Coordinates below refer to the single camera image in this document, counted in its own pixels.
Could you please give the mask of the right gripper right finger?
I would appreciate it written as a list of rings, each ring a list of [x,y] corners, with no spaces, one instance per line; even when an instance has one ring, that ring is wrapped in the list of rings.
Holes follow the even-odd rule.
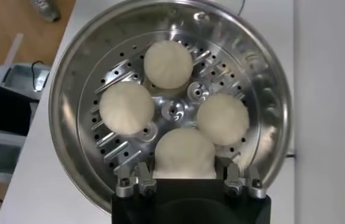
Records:
[[[258,200],[266,198],[266,188],[254,165],[248,166],[241,175],[238,164],[235,164],[230,158],[217,156],[216,178],[223,181],[224,191],[228,196],[240,197],[245,193],[250,198]]]

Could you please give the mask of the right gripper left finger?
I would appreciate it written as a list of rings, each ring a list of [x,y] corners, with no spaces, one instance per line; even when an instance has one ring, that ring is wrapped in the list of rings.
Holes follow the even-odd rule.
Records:
[[[138,192],[144,197],[152,196],[157,190],[157,182],[153,179],[148,166],[140,162],[135,167],[134,176],[132,176],[129,167],[124,164],[116,171],[118,181],[115,193],[119,198],[129,198],[134,195],[135,184],[138,186]]]

